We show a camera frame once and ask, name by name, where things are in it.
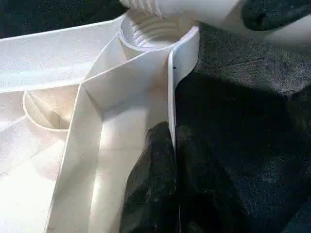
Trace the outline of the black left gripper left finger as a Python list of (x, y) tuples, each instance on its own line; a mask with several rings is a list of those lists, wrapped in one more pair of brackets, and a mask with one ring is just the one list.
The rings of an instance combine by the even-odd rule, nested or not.
[(150, 128), (130, 172), (121, 214), (122, 233), (175, 233), (178, 227), (176, 159), (166, 121)]

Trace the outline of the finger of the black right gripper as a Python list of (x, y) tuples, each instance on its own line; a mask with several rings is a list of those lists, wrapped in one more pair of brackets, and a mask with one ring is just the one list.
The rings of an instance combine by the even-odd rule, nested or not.
[(247, 0), (241, 17), (246, 28), (268, 31), (287, 26), (310, 14), (310, 0)]

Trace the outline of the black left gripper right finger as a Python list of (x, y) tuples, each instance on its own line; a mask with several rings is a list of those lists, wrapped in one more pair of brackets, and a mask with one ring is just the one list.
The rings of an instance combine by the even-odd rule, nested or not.
[(245, 233), (247, 217), (226, 170), (199, 132), (176, 129), (181, 232)]

